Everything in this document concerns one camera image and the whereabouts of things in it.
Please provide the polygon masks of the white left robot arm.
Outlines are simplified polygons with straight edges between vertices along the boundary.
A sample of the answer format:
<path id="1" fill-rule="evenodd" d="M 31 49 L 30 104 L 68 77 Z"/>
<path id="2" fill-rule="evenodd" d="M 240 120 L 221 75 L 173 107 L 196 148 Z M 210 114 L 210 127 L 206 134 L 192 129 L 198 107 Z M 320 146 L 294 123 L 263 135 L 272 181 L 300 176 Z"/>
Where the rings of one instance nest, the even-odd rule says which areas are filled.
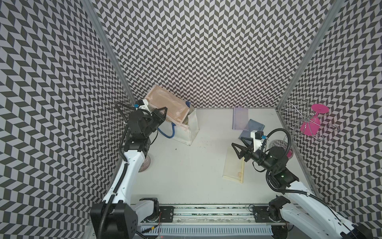
<path id="1" fill-rule="evenodd" d="M 160 208 L 157 198 L 144 198 L 131 204 L 132 190 L 151 146 L 150 135 L 166 120 L 167 108 L 135 109 L 125 118 L 126 127 L 118 146 L 122 159 L 116 177 L 100 203 L 90 211 L 98 239 L 132 239 L 142 236 L 138 225 L 144 220 L 157 220 Z"/>

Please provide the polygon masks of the white canvas bag blue handles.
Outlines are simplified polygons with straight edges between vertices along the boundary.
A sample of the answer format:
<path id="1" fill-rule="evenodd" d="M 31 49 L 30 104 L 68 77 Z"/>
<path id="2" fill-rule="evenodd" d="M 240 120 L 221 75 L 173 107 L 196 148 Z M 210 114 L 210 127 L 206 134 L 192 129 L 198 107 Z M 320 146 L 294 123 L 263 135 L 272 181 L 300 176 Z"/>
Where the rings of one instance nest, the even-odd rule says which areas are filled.
<path id="1" fill-rule="evenodd" d="M 190 111 L 182 124 L 176 125 L 173 122 L 165 121 L 159 126 L 158 130 L 166 138 L 191 146 L 200 128 L 196 108 L 189 101 L 186 101 L 186 105 L 190 108 Z"/>

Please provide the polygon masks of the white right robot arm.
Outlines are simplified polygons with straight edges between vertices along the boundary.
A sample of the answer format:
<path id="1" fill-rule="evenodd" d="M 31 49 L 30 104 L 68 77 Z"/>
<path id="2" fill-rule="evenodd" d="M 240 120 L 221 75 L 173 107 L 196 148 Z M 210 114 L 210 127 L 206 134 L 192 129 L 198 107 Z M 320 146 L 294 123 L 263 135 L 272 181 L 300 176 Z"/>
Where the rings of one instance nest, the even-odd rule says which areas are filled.
<path id="1" fill-rule="evenodd" d="M 280 196 L 269 202 L 267 217 L 273 222 L 285 221 L 312 239 L 371 239 L 372 230 L 355 225 L 327 203 L 314 195 L 287 168 L 287 151 L 274 146 L 263 152 L 263 147 L 232 143 L 239 159 L 252 160 L 266 172 L 268 186 Z"/>

